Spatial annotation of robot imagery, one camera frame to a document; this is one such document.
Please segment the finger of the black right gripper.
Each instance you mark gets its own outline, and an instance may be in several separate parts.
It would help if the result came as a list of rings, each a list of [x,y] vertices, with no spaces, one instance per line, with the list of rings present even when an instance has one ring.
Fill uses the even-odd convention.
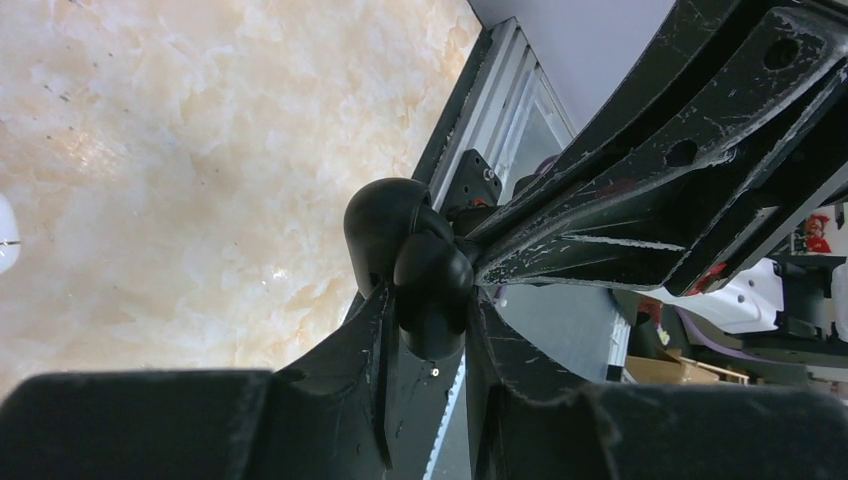
[[[776,1],[678,1],[635,65],[595,117],[552,165],[520,186],[502,207],[464,212],[467,240],[491,246],[586,186],[679,115],[748,40]]]
[[[682,296],[846,197],[847,10],[778,6],[645,143],[480,246],[476,281]]]

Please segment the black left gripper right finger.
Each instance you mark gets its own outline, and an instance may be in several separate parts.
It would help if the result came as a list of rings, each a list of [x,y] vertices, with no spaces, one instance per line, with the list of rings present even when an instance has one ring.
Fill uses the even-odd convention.
[[[467,304],[476,479],[843,479],[847,409],[809,389],[595,384]]]

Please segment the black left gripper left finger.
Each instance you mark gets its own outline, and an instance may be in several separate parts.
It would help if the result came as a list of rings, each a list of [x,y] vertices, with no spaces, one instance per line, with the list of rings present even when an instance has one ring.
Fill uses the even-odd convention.
[[[52,373],[1,406],[5,479],[380,479],[385,431],[379,287],[286,368]]]

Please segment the black earbud charging case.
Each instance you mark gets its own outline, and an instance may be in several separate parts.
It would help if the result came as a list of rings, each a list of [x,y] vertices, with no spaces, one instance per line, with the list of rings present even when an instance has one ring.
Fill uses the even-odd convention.
[[[418,358],[446,359],[463,345],[473,268],[428,187],[409,178],[373,181],[349,201],[343,230],[359,292],[395,295],[400,337]]]

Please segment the white earbud charging case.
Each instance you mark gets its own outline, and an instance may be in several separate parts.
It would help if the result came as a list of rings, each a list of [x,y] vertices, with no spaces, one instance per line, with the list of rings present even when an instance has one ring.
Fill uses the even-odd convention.
[[[0,273],[4,274],[17,262],[21,254],[21,236],[16,214],[4,194],[0,195]]]

